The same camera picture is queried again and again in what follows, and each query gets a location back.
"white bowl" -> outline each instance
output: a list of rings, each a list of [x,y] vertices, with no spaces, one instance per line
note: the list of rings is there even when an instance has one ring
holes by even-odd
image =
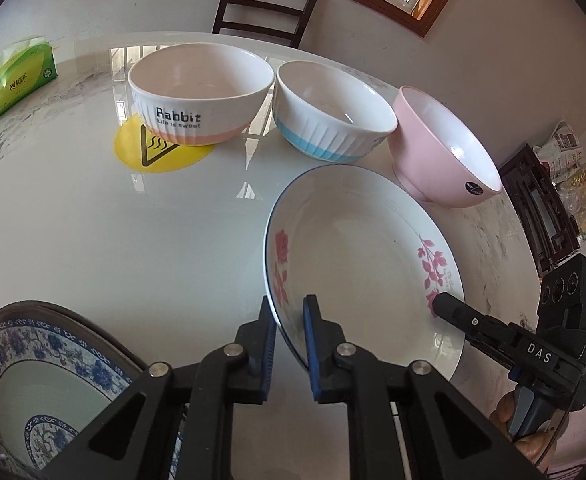
[[[374,89],[313,61],[278,68],[273,119],[298,150],[329,162],[360,159],[397,127],[393,108]]]
[[[464,333],[434,317],[438,292],[464,299],[455,259],[433,220],[393,182],[357,166],[307,171],[279,196],[264,236],[273,315],[307,362],[302,301],[379,359],[433,364],[450,379]]]
[[[133,101],[147,128],[191,146],[222,142],[244,130],[272,83],[273,69],[261,57],[217,43],[169,46],[129,72]]]

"pink flower pattern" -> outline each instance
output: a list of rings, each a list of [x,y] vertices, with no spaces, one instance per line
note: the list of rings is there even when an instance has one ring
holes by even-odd
[[[284,283],[288,278],[288,272],[286,269],[282,270],[283,265],[289,262],[289,236],[284,232],[284,229],[275,233],[275,253],[277,255],[277,260],[273,266],[275,283],[271,286],[273,287],[273,292],[278,303],[284,302],[289,304],[289,297],[284,288]]]
[[[427,274],[424,280],[424,290],[429,290],[433,286],[433,290],[426,295],[426,300],[428,301],[431,315],[436,317],[435,312],[433,312],[433,300],[440,292],[439,287],[444,286],[444,272],[439,271],[446,267],[447,262],[441,251],[433,251],[435,244],[431,240],[423,240],[420,237],[420,241],[422,242],[422,247],[417,249],[417,257],[422,259],[422,268]]]

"plate rim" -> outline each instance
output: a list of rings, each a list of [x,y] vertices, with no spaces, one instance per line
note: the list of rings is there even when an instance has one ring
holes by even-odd
[[[68,319],[75,321],[76,323],[80,324],[83,328],[89,330],[90,332],[95,333],[100,338],[104,339],[109,345],[113,346],[118,352],[124,355],[126,359],[131,361],[136,367],[140,368],[140,372],[143,372],[148,368],[148,365],[142,361],[137,355],[135,355],[131,350],[129,350],[126,346],[120,343],[110,332],[106,331],[105,329],[101,328],[100,326],[96,325],[93,321],[87,319],[84,316],[70,310],[64,306],[49,303],[49,301],[38,301],[38,300],[23,300],[23,301],[14,301],[13,303],[9,303],[5,305],[3,308],[6,307],[26,307],[26,306],[36,306],[36,307],[43,307],[57,314],[61,314]]]
[[[271,221],[273,220],[273,213],[275,212],[275,209],[277,208],[280,200],[282,199],[284,194],[287,192],[289,187],[291,187],[295,182],[297,182],[299,179],[301,179],[307,173],[310,173],[310,172],[316,171],[316,170],[321,170],[321,169],[328,168],[328,167],[332,167],[332,166],[337,166],[337,167],[342,167],[342,168],[344,168],[344,167],[357,168],[358,170],[363,170],[363,171],[368,171],[369,173],[373,173],[373,174],[377,175],[378,177],[383,178],[384,180],[386,180],[390,184],[393,184],[397,188],[398,191],[400,191],[401,193],[404,193],[410,200],[412,200],[415,203],[415,205],[417,205],[417,207],[422,209],[424,214],[431,220],[431,222],[433,223],[433,226],[435,227],[435,229],[437,229],[437,231],[441,235],[442,240],[444,240],[444,243],[446,243],[446,248],[448,249],[448,251],[452,257],[453,264],[455,266],[455,269],[457,270],[457,274],[459,275],[459,281],[460,281],[459,286],[460,286],[460,291],[462,293],[461,300],[464,301],[464,298],[465,298],[464,283],[462,282],[462,275],[459,272],[459,267],[457,266],[457,261],[455,260],[455,255],[453,254],[453,251],[451,250],[450,245],[448,244],[448,241],[446,240],[446,237],[444,236],[442,231],[439,229],[438,225],[434,222],[433,218],[431,218],[431,216],[422,207],[422,205],[420,205],[420,203],[417,202],[417,200],[415,200],[412,196],[410,196],[404,189],[402,189],[400,186],[398,186],[396,183],[394,183],[392,180],[385,177],[384,175],[377,173],[377,171],[369,170],[369,168],[364,168],[362,166],[356,166],[355,164],[336,164],[336,163],[331,164],[331,163],[329,163],[329,164],[322,164],[322,165],[316,166],[314,168],[310,168],[309,170],[306,170],[306,171],[300,173],[297,177],[295,177],[293,180],[291,180],[284,187],[284,189],[280,192],[279,196],[277,197],[277,199],[273,203],[273,206],[271,207],[271,211],[269,212],[269,219],[266,222],[266,228],[264,229],[264,235],[262,238],[262,275],[264,278],[264,285],[266,288],[266,296],[269,299],[269,307],[271,308],[271,315],[273,316],[273,319],[275,320],[275,323],[278,326],[279,333],[282,335],[282,337],[284,338],[284,341],[286,342],[287,346],[289,347],[289,351],[293,354],[293,356],[295,357],[295,360],[307,372],[308,372],[308,365],[304,362],[302,357],[299,355],[299,353],[297,352],[297,349],[295,348],[295,346],[293,345],[293,342],[291,341],[291,338],[288,336],[288,334],[284,330],[284,328],[282,326],[281,319],[279,318],[278,310],[275,306],[275,301],[273,300],[273,294],[271,292],[271,282],[269,281],[269,273],[267,272],[267,254],[268,254],[267,240],[269,238],[269,232],[271,230]],[[459,362],[460,362],[460,359],[462,358],[463,351],[464,351],[464,341],[462,341],[462,348],[460,349],[459,354],[457,355],[457,360],[455,362],[455,367],[453,369],[453,372],[451,373],[451,377],[453,376],[453,374],[457,370],[457,367],[459,366]]]
[[[55,305],[53,303],[47,303],[45,301],[17,301],[15,303],[10,303],[2,308],[0,308],[0,323],[7,320],[13,319],[33,319],[36,321],[43,321],[46,323],[55,324],[57,327],[64,329],[64,326],[60,326],[60,321],[62,325],[66,321],[67,324],[70,322],[71,325],[78,327],[81,331],[84,332],[84,335],[78,336],[74,333],[74,335],[90,345],[92,348],[99,351],[96,346],[106,346],[109,350],[115,351],[114,353],[117,355],[115,360],[119,360],[119,358],[124,358],[122,360],[123,363],[126,363],[124,366],[120,366],[114,362],[115,360],[106,357],[113,365],[120,368],[123,373],[125,373],[131,381],[134,381],[145,369],[140,368],[138,362],[141,360],[139,358],[135,358],[134,360],[131,359],[130,356],[134,356],[130,351],[122,352],[119,347],[122,347],[121,344],[114,345],[113,341],[115,338],[108,334],[106,331],[102,329],[98,329],[97,331],[94,330],[94,323],[84,319],[79,314],[75,314],[73,316],[68,315],[68,309],[61,307],[59,305]]]

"camera lens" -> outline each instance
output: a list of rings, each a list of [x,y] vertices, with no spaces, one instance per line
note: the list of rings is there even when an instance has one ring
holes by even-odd
[[[558,278],[553,288],[553,303],[557,303],[564,295],[564,278]]]
[[[545,305],[548,303],[548,300],[551,299],[551,287],[548,285],[545,286],[544,291],[542,292],[542,304]]]
[[[574,294],[577,290],[577,282],[577,273],[574,272],[569,276],[569,281],[568,283],[566,283],[566,292],[568,292],[569,294]]]

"white bowl with pink base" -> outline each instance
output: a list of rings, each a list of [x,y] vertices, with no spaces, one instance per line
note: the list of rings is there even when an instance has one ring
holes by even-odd
[[[203,146],[239,134],[273,83],[261,57],[230,45],[186,43],[140,59],[129,72],[146,127],[176,144]]]
[[[403,86],[393,110],[399,126],[388,137],[393,171],[414,199],[468,207],[502,192],[490,155],[442,103]]]

